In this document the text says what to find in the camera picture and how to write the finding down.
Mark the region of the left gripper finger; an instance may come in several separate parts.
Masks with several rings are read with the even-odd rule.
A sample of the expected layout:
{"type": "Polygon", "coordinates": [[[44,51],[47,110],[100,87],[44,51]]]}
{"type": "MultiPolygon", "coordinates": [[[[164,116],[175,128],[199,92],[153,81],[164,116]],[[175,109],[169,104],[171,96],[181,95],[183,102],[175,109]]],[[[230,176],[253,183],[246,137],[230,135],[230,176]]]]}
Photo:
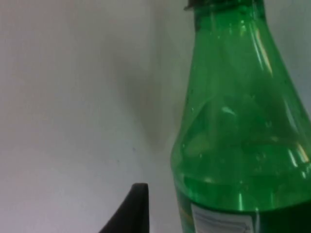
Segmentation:
{"type": "Polygon", "coordinates": [[[101,233],[149,233],[149,187],[135,183],[127,196],[100,230],[101,233]]]}

